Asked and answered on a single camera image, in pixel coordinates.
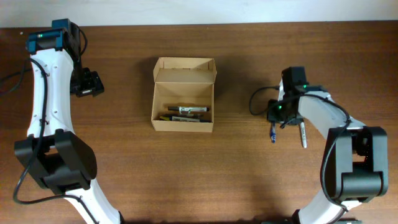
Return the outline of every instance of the cardboard box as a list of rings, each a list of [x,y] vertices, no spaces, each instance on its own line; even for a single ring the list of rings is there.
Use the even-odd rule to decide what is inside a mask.
[[[154,101],[151,121],[156,131],[213,131],[214,82],[216,65],[212,58],[159,58],[154,68]],[[210,123],[163,121],[162,114],[172,113],[168,106],[207,106],[203,119]]]

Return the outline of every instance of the blue pen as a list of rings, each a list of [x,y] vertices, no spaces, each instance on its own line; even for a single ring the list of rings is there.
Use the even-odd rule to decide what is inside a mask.
[[[271,142],[276,142],[276,131],[275,131],[275,122],[271,122],[271,131],[269,132],[269,137],[271,137]]]

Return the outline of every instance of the white wall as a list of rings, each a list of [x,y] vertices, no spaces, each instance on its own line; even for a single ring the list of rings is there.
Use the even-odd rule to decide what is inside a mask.
[[[398,0],[0,0],[0,27],[397,20]]]

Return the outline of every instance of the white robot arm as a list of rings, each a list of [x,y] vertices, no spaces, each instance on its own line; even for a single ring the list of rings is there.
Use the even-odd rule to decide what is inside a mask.
[[[321,170],[320,175],[325,185],[286,223],[334,223],[348,210],[387,192],[385,131],[367,127],[337,106],[321,86],[309,86],[303,67],[290,67],[282,72],[279,97],[277,101],[270,100],[267,119],[297,125],[306,118],[327,139],[323,157],[325,173]],[[353,162],[353,154],[366,159]]]
[[[68,19],[52,22],[52,30],[31,34],[27,42],[34,72],[34,104],[28,138],[16,142],[15,153],[27,167],[35,158],[29,173],[42,188],[50,188],[64,197],[87,223],[119,224],[121,214],[112,207],[96,179],[93,151],[75,136],[70,116],[70,94],[96,95],[104,91],[96,72],[81,67],[80,28]],[[42,122],[44,83],[47,74],[47,109]],[[32,154],[44,124],[41,149]],[[58,153],[46,155],[54,150]]]

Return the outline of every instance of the wooden table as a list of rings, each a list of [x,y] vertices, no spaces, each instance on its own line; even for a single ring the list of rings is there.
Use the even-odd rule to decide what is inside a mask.
[[[0,29],[0,74],[19,71],[30,32]],[[83,65],[98,71],[105,93],[72,96],[76,134],[95,151],[98,182],[129,221],[215,222],[289,217],[320,189],[325,140],[308,123],[277,130],[251,116],[249,97],[277,85],[283,69],[303,65],[307,79],[368,126],[389,135],[389,190],[347,214],[366,223],[398,220],[398,22],[316,22],[202,26],[84,27]],[[215,58],[212,134],[157,133],[150,123],[158,57]],[[0,222],[83,223],[65,200],[22,206],[12,201],[22,166],[14,141],[25,139],[32,75],[0,98]],[[275,92],[260,94],[256,109]],[[30,178],[20,198],[51,195]]]

